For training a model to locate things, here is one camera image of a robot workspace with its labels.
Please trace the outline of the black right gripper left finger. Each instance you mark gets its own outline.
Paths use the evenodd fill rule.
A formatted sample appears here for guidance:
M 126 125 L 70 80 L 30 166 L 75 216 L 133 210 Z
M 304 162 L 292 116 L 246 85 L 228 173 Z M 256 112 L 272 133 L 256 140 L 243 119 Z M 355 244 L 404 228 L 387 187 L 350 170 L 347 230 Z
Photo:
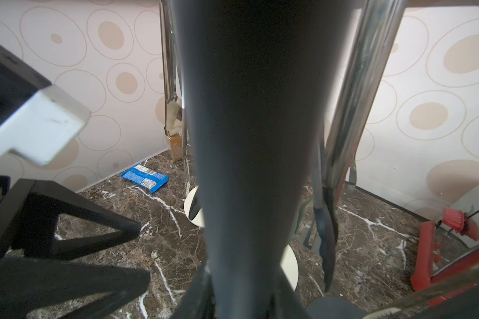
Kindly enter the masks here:
M 207 262 L 201 264 L 186 294 L 180 300 L 172 319 L 215 318 L 212 276 Z

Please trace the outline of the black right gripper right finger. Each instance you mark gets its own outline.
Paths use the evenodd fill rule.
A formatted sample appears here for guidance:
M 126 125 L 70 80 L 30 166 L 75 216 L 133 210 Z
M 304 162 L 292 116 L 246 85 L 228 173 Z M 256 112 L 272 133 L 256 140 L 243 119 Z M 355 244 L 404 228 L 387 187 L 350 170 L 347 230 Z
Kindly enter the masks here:
M 277 277 L 277 285 L 269 308 L 269 318 L 309 318 L 306 309 L 300 304 L 283 271 L 280 271 Z

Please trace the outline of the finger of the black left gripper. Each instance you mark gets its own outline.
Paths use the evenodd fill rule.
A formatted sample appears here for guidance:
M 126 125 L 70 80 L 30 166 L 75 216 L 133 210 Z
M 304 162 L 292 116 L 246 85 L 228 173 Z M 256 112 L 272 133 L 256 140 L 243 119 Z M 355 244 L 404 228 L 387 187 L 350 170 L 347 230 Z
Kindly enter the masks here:
M 104 318 L 142 295 L 150 273 L 144 269 L 49 259 L 0 259 L 0 318 L 25 318 L 32 310 L 101 294 L 102 298 L 66 318 Z
M 28 181 L 12 249 L 70 261 L 136 239 L 142 225 L 53 181 Z

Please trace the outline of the cream utensil rack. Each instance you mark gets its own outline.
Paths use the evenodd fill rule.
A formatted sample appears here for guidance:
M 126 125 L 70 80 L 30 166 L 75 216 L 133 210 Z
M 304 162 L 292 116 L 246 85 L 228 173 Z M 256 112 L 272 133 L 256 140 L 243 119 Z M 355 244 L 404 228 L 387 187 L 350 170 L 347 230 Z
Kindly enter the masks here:
M 280 265 L 284 275 L 291 285 L 291 288 L 295 291 L 299 280 L 299 269 L 298 260 L 290 245 L 285 247 Z
M 199 228 L 205 228 L 204 213 L 202 203 L 199 200 L 199 187 L 192 186 L 191 167 L 190 167 L 190 146 L 188 145 L 187 131 L 183 134 L 183 164 L 184 164 L 184 187 L 186 198 L 184 200 L 184 213 L 189 222 Z

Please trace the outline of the black handled steel tongs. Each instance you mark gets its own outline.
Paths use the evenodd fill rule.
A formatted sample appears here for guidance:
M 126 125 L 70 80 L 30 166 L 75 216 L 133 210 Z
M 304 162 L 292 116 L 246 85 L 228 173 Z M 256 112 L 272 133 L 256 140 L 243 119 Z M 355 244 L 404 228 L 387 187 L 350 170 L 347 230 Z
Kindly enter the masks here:
M 318 134 L 312 160 L 313 212 L 317 233 L 321 239 L 319 254 L 322 258 L 325 292 L 329 292 L 335 272 L 338 226 L 333 212 L 333 190 L 324 183 L 327 162 L 323 132 Z

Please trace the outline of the dark grey rack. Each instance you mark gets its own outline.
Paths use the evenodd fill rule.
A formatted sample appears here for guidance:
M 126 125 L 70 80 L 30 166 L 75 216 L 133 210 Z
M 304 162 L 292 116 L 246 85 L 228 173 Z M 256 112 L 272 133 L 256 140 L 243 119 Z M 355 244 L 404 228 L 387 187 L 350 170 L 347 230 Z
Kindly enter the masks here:
M 171 1 L 216 318 L 269 318 L 354 1 Z
M 314 319 L 354 319 L 364 318 L 367 312 L 354 304 L 337 297 L 322 297 L 314 300 L 306 311 Z

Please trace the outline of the dark grey rack back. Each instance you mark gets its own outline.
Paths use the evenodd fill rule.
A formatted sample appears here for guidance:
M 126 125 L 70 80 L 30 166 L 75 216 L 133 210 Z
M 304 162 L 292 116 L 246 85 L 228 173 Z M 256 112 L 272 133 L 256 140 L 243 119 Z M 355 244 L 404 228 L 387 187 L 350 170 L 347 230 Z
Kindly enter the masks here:
M 354 319 L 364 318 L 367 312 L 354 304 L 337 297 L 322 297 L 314 300 L 306 311 L 314 319 Z

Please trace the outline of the white handled steel tongs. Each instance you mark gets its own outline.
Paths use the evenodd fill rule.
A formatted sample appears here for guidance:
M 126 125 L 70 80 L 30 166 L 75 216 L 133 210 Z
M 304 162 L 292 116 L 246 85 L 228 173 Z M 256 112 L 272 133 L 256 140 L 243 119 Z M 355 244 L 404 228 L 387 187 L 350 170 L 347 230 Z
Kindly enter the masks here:
M 183 107 L 177 95 L 177 63 L 168 1 L 160 1 L 159 9 L 165 96 L 164 131 L 167 137 L 171 137 L 182 130 Z

